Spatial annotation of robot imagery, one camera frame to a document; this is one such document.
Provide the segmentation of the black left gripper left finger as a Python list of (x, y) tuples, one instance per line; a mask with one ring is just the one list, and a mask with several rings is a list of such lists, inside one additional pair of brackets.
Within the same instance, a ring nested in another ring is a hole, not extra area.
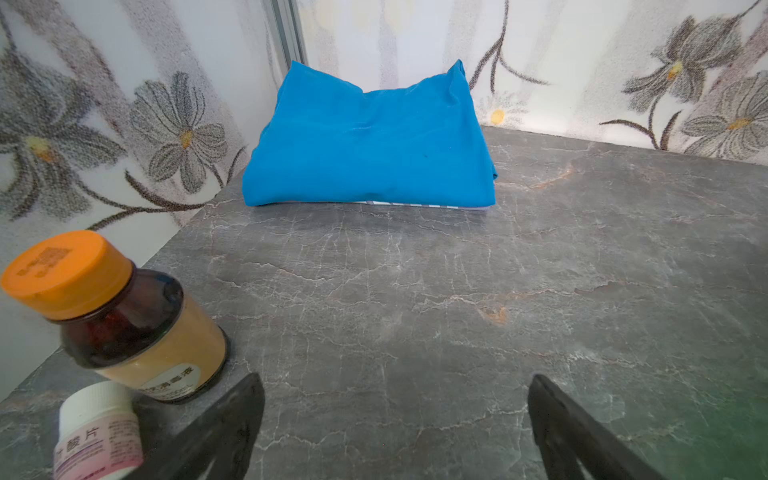
[(265, 409), (256, 373), (245, 376), (129, 479), (243, 479)]

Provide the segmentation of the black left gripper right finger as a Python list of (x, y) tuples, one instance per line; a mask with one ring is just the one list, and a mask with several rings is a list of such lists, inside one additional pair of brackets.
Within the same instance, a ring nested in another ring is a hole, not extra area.
[(662, 477), (548, 377), (533, 376), (527, 406), (549, 479)]

